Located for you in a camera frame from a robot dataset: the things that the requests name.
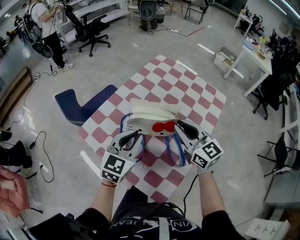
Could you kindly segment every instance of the pink cloth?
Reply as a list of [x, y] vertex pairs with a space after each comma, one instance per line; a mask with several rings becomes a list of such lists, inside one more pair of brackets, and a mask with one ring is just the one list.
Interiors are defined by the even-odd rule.
[[12, 180], [15, 190], [0, 188], [0, 210], [17, 217], [23, 210], [30, 209], [26, 179], [0, 166], [0, 182]]

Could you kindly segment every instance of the backpack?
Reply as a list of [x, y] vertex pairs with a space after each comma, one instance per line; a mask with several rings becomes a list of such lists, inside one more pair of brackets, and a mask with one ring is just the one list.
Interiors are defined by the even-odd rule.
[[24, 15], [25, 27], [29, 34], [29, 37], [31, 38], [30, 41], [33, 42], [41, 41], [41, 36], [42, 36], [42, 30], [38, 27], [38, 25], [33, 21], [31, 17], [32, 9], [36, 4], [37, 3], [32, 5], [30, 13], [29, 13], [29, 9], [30, 9], [29, 7], [28, 11]]

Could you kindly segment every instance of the checkered tablecloth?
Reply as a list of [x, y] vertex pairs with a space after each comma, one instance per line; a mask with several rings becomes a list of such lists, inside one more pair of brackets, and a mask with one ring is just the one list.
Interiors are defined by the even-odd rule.
[[[125, 82], [80, 128], [79, 135], [100, 157], [119, 133], [121, 118], [130, 112], [132, 98], [179, 104], [178, 118], [199, 124], [209, 134], [226, 101], [224, 94], [203, 79], [159, 55]], [[172, 157], [179, 164], [178, 146], [169, 139]], [[145, 153], [126, 179], [156, 202], [165, 202], [190, 167], [175, 166], [164, 137], [145, 136]]]

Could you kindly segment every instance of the gray floor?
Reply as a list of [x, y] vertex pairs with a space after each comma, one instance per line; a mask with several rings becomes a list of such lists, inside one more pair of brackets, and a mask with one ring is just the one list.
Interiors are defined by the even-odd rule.
[[[67, 89], [74, 89], [80, 104], [101, 91], [108, 84], [121, 86], [136, 71], [162, 54], [173, 60], [180, 60], [205, 81], [212, 84], [227, 97], [227, 102], [213, 130], [215, 137], [225, 153], [215, 166], [215, 179], [225, 202], [226, 209], [234, 225], [240, 224], [265, 211], [263, 203], [271, 176], [264, 178], [263, 173], [270, 171], [273, 165], [257, 158], [257, 153], [266, 150], [267, 140], [276, 141], [282, 121], [282, 111], [268, 108], [269, 119], [265, 121], [260, 110], [252, 114], [255, 98], [242, 96], [243, 92], [253, 83], [248, 76], [256, 69], [256, 65], [246, 56], [237, 69], [244, 75], [239, 77], [232, 72], [224, 80], [224, 73], [213, 64], [214, 55], [200, 48], [202, 44], [217, 53], [225, 46], [239, 54], [243, 36], [239, 30], [233, 30], [236, 19], [214, 7], [208, 9], [204, 21], [198, 25], [200, 15], [192, 12], [191, 17], [173, 13], [167, 15], [162, 25], [180, 30], [188, 35], [199, 29], [195, 34], [184, 37], [166, 30], [157, 31], [153, 36], [139, 30], [139, 19], [133, 18], [131, 26], [129, 18], [112, 22], [103, 34], [109, 35], [112, 47], [96, 45], [94, 56], [90, 58], [89, 48], [79, 53], [76, 43], [65, 57], [75, 63], [75, 67], [55, 77], [42, 75], [34, 83], [25, 104], [25, 116], [21, 123], [12, 128], [14, 133], [11, 142], [22, 140], [25, 145], [34, 141], [39, 131], [47, 132], [45, 149], [54, 166], [55, 180], [47, 184], [39, 173], [36, 178], [28, 181], [30, 193], [35, 202], [44, 210], [44, 214], [33, 211], [25, 213], [28, 225], [35, 225], [58, 212], [69, 212], [78, 216], [91, 203], [100, 185], [100, 179], [87, 166], [80, 151], [84, 150], [93, 162], [100, 166], [96, 154], [78, 135], [78, 127], [64, 119], [53, 96]], [[32, 72], [50, 72], [48, 62], [43, 59]], [[22, 114], [23, 98], [13, 110], [6, 126]], [[43, 153], [43, 136], [39, 137], [36, 147], [30, 151], [33, 159], [42, 161], [51, 169]], [[183, 197], [195, 176], [195, 169], [187, 175], [176, 189], [170, 201], [183, 207]], [[52, 175], [45, 174], [49, 180]], [[114, 208], [120, 202], [126, 188], [130, 185], [125, 181], [117, 187]], [[187, 198], [187, 218], [201, 225], [201, 208], [199, 201], [199, 185], [196, 183]], [[237, 227], [244, 233], [248, 224]]]

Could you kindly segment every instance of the chair armrest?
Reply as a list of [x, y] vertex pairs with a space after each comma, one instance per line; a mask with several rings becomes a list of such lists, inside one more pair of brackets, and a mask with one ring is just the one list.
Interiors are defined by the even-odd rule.
[[104, 14], [104, 15], [102, 15], [102, 16], [100, 16], [100, 17], [97, 17], [96, 19], [93, 20], [93, 22], [98, 21], [98, 20], [101, 20], [102, 18], [105, 18], [106, 16], [107, 16], [107, 15]]
[[85, 15], [82, 15], [80, 18], [85, 18], [87, 15], [90, 15], [92, 12], [86, 13]]

